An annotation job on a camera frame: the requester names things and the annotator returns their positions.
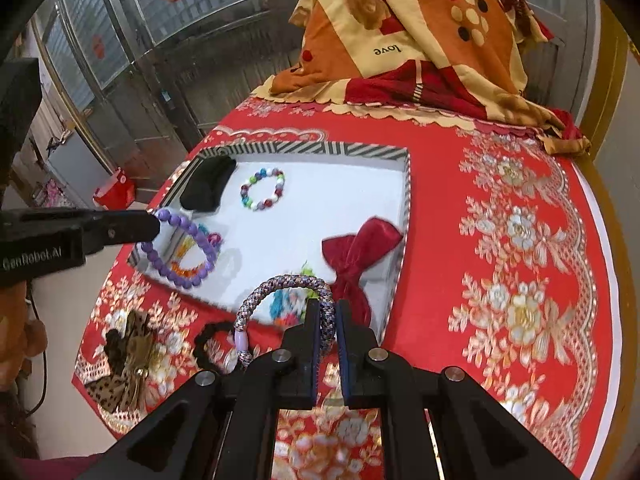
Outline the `person left hand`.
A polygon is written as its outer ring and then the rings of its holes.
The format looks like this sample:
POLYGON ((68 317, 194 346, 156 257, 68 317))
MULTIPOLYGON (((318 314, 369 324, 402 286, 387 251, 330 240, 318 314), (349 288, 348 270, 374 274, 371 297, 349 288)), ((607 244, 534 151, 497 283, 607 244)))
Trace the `person left hand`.
POLYGON ((26 282, 1 289, 2 392, 11 388, 25 361, 39 356, 48 346, 46 326, 28 318, 26 296, 26 282))

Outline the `magenta sleeve forearm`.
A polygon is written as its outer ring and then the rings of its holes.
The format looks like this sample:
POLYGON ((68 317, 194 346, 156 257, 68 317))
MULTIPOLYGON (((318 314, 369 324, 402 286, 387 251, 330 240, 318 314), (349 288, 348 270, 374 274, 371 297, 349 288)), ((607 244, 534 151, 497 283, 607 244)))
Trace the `magenta sleeve forearm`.
POLYGON ((35 460, 34 458, 18 458, 24 479, 30 480, 72 480, 88 470, 102 453, 88 456, 52 458, 52 460, 35 460))

